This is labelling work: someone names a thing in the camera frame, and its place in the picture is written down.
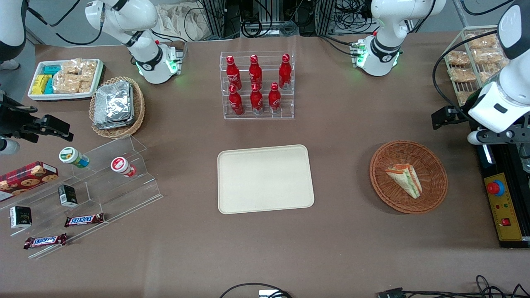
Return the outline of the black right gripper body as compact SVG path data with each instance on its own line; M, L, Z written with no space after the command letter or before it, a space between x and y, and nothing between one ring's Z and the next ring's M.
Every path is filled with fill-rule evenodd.
M25 107L6 94L0 95L0 104L0 135L38 143L36 132L40 130L38 124L41 119L32 115L36 110Z

